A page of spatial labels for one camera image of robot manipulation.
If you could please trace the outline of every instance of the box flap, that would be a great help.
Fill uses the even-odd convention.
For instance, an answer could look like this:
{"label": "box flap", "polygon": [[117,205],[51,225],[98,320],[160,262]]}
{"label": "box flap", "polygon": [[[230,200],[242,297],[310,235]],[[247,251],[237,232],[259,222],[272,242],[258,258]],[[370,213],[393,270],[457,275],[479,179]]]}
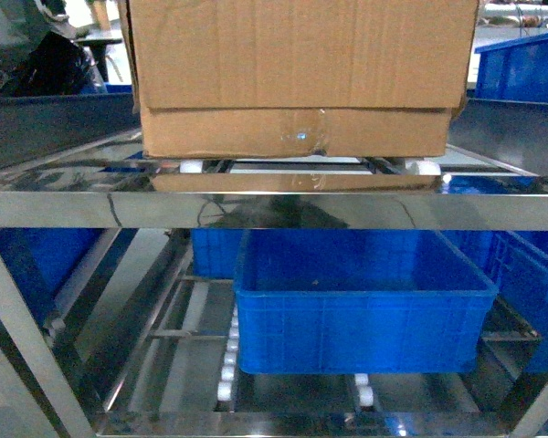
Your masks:
{"label": "box flap", "polygon": [[141,101],[169,108],[454,108],[477,0],[131,2]]}

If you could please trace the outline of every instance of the white roller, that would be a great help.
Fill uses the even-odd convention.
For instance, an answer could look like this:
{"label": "white roller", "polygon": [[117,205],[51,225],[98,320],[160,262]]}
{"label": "white roller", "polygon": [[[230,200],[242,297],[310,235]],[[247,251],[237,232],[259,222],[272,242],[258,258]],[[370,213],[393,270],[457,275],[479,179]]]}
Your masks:
{"label": "white roller", "polygon": [[369,377],[367,374],[355,374],[355,385],[367,386],[369,385]]}
{"label": "white roller", "polygon": [[359,392],[359,405],[365,408],[374,406],[374,390],[369,386],[357,387]]}
{"label": "white roller", "polygon": [[51,321],[51,327],[56,331],[61,331],[65,328],[65,321],[63,321],[63,318],[53,318]]}
{"label": "white roller", "polygon": [[229,329],[229,338],[238,339],[239,338],[239,327],[233,327]]}
{"label": "white roller", "polygon": [[223,357],[224,365],[236,365],[237,354],[233,351],[226,351],[226,354]]}
{"label": "white roller", "polygon": [[221,369],[221,380],[234,381],[235,374],[236,374],[236,367],[227,365]]}
{"label": "white roller", "polygon": [[231,402],[231,381],[220,381],[217,386],[217,399],[220,402]]}
{"label": "white roller", "polygon": [[429,160],[413,161],[406,164],[406,173],[410,175],[440,175],[440,166]]}
{"label": "white roller", "polygon": [[239,339],[227,340],[227,351],[237,352],[239,350]]}
{"label": "white roller", "polygon": [[203,160],[182,160],[180,172],[181,173],[202,173]]}

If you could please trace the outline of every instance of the rack leg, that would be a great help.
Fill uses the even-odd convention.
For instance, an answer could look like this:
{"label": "rack leg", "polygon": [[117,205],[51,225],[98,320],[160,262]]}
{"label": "rack leg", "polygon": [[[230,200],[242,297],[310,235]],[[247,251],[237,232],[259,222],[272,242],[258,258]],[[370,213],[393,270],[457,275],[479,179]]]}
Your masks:
{"label": "rack leg", "polygon": [[43,340],[1,256],[0,320],[69,435],[73,438],[94,437],[90,422]]}

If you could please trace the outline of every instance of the cardboard box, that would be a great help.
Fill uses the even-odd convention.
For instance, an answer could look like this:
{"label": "cardboard box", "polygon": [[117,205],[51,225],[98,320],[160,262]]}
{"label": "cardboard box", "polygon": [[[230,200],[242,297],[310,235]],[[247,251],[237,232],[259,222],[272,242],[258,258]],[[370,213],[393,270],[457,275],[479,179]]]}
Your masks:
{"label": "cardboard box", "polygon": [[151,156],[434,156],[465,93],[478,2],[129,6]]}
{"label": "cardboard box", "polygon": [[447,109],[149,109],[144,147],[154,157],[438,156]]}

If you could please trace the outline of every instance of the metal shelving unit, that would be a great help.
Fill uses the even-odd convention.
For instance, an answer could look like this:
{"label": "metal shelving unit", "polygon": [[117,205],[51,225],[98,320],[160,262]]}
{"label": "metal shelving unit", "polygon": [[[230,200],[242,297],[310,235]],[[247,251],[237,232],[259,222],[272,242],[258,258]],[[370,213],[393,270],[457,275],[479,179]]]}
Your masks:
{"label": "metal shelving unit", "polygon": [[[482,114],[469,107],[463,117]],[[522,372],[538,339],[501,301],[473,373],[370,376],[373,409],[358,405],[353,376],[238,370],[232,400],[217,399],[234,296],[229,282],[192,275],[188,229],[548,230],[548,176],[515,155],[471,151],[474,121],[453,126],[451,142],[464,149],[451,150],[479,164],[443,164],[438,177],[396,174],[385,159],[221,161],[204,174],[180,174],[178,161],[125,159],[142,149],[135,131],[0,171],[0,227],[109,229],[61,289],[59,312],[44,328],[0,258],[0,338],[16,346],[22,360],[14,366],[39,393],[14,408],[38,408],[72,437],[548,435],[548,374]],[[504,129],[511,132],[496,132]],[[538,129],[533,147],[548,151]],[[487,131],[474,137],[475,149]],[[509,155],[511,135],[490,141]],[[452,193],[467,174],[503,194]]]}

